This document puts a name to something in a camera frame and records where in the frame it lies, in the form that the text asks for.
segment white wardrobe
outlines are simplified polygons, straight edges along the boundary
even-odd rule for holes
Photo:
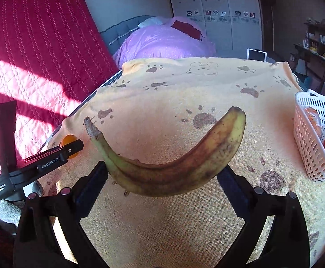
[[[247,48],[262,49],[258,0],[171,0],[174,16],[196,22],[216,44],[217,56],[246,58]]]

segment black robotic device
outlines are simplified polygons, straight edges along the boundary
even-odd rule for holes
[[[16,164],[16,103],[1,104],[0,115],[1,118],[5,117],[5,124],[0,124],[0,199],[26,202],[14,243],[14,267],[109,268],[79,223],[82,218],[88,216],[108,178],[105,163],[98,162],[92,172],[80,178],[72,189],[63,188],[55,196],[39,197],[31,193],[27,198],[23,198],[22,187],[65,164],[69,155],[83,148],[83,143],[77,140]],[[243,176],[236,175],[229,166],[217,175],[217,180],[236,215],[243,218],[245,224],[215,268],[309,267],[308,230],[300,202],[294,192],[288,192],[284,197],[269,195],[261,187],[253,188]],[[247,263],[267,217],[272,215],[273,225],[260,257]],[[50,216],[58,218],[78,264],[63,257]],[[325,253],[313,267],[325,267]]]

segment plastic bag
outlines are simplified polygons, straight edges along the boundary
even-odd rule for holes
[[[307,115],[310,123],[312,124],[312,126],[314,127],[317,135],[319,136],[319,138],[321,139],[321,130],[322,130],[322,125],[321,125],[321,121],[320,121],[320,116],[317,113],[317,111],[315,109],[313,109],[312,107],[302,107],[302,109],[304,110],[305,114]]]

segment basket handle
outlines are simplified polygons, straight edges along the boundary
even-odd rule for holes
[[[309,93],[309,96],[317,97],[319,94],[311,89],[308,89],[307,91]]]

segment white tablet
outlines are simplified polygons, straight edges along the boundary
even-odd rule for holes
[[[247,49],[247,59],[267,61],[267,53],[264,51],[259,51],[255,49]]]

